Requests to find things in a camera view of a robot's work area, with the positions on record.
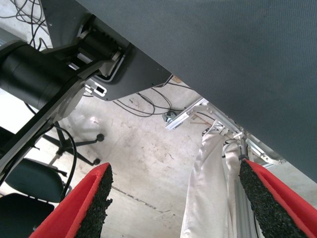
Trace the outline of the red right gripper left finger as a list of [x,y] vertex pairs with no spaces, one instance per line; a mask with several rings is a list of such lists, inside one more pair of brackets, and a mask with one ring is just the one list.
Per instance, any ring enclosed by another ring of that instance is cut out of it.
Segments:
[[100,238],[113,183],[110,163],[93,168],[31,233],[32,238]]

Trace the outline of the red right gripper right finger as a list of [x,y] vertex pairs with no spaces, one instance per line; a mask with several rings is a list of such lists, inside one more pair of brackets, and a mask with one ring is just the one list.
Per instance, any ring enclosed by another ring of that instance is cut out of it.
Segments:
[[240,181],[266,238],[315,238],[317,210],[263,166],[242,160]]

